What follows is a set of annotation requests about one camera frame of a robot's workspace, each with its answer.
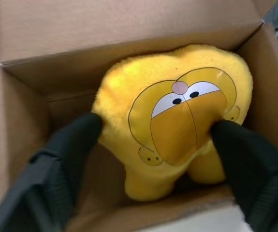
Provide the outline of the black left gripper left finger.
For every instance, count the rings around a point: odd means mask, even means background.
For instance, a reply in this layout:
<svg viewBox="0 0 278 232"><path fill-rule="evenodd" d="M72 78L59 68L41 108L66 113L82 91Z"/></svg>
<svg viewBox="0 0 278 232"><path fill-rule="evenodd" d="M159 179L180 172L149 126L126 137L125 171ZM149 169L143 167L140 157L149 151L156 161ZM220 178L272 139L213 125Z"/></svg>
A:
<svg viewBox="0 0 278 232"><path fill-rule="evenodd" d="M0 232L65 231L102 126L97 114L87 113L50 137L0 203Z"/></svg>

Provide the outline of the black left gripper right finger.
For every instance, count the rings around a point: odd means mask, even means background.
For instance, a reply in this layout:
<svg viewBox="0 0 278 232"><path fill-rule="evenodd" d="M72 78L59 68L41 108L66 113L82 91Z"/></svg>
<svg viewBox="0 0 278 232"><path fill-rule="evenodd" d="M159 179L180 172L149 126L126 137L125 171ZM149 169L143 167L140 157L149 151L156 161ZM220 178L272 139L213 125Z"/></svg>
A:
<svg viewBox="0 0 278 232"><path fill-rule="evenodd" d="M211 135L245 222L253 232L278 232L278 150L229 120L214 124Z"/></svg>

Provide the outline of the yellow cat plush toy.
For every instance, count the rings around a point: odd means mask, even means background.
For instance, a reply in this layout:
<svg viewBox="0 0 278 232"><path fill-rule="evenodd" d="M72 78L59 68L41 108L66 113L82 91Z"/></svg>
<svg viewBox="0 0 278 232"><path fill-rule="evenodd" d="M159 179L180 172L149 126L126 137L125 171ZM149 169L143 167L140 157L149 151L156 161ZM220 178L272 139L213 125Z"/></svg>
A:
<svg viewBox="0 0 278 232"><path fill-rule="evenodd" d="M211 128L223 119L242 124L252 90L245 60L210 45L188 45L113 65L92 111L103 120L100 143L124 166L127 196L161 199L183 174L199 184L223 182Z"/></svg>

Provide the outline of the brown cardboard box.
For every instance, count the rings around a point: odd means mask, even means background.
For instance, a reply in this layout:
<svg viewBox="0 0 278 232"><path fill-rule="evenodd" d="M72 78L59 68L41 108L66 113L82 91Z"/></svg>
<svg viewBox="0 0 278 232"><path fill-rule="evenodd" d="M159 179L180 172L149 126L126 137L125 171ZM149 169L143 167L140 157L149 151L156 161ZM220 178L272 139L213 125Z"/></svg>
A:
<svg viewBox="0 0 278 232"><path fill-rule="evenodd" d="M56 131L94 113L113 65L188 45L214 46L245 60L253 90L239 125L278 150L278 40L263 20L276 2L0 0L0 203ZM237 204L226 175L208 185L183 174L169 195L133 200L125 193L123 164L100 136L64 232L131 232Z"/></svg>

